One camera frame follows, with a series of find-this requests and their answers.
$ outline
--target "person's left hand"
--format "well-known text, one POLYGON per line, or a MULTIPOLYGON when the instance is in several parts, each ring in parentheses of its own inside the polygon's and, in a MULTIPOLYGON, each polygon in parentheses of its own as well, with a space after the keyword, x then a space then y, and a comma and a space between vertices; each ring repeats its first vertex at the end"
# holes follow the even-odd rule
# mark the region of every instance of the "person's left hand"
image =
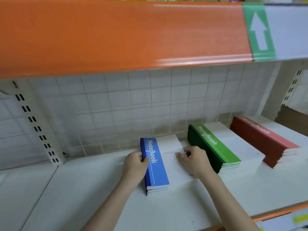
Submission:
POLYGON ((140 151, 130 153, 125 158, 121 180, 136 188, 147 172, 149 161, 149 157, 144 158, 142 161, 142 153, 140 151))

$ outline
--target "person's right arm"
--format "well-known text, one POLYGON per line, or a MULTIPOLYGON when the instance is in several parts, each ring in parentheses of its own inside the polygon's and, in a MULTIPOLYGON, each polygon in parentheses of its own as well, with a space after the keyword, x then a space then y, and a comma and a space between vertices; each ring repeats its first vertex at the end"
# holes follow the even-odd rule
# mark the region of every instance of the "person's right arm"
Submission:
POLYGON ((226 231, 260 231, 214 172, 206 152, 196 146, 185 147, 184 150, 191 154, 190 157, 181 153, 177 153, 177 157, 209 192, 226 231))

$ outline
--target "stack of red notebooks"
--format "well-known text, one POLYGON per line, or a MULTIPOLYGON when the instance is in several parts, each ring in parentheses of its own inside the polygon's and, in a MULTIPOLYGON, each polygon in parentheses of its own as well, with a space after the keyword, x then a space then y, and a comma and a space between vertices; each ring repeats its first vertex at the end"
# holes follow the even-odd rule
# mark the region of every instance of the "stack of red notebooks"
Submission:
POLYGON ((263 161, 272 168, 308 159, 308 137, 265 117, 234 117, 230 129, 261 151, 263 161))

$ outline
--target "person's left arm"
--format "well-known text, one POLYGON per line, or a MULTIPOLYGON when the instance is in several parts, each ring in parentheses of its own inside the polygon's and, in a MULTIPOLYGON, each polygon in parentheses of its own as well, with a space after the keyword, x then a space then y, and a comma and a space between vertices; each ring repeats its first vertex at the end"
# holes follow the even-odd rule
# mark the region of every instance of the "person's left arm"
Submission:
POLYGON ((149 157, 142 161, 141 152, 129 154, 120 181, 81 231, 113 231, 129 196, 144 178, 148 164, 149 157))

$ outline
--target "stack of green notebooks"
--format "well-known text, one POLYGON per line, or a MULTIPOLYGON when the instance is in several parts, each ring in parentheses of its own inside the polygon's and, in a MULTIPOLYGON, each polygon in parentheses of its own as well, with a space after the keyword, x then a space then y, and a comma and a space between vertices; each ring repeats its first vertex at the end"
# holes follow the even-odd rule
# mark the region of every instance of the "stack of green notebooks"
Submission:
POLYGON ((264 155, 220 122, 189 125, 187 139, 206 151, 213 170, 222 178, 255 172, 264 155))

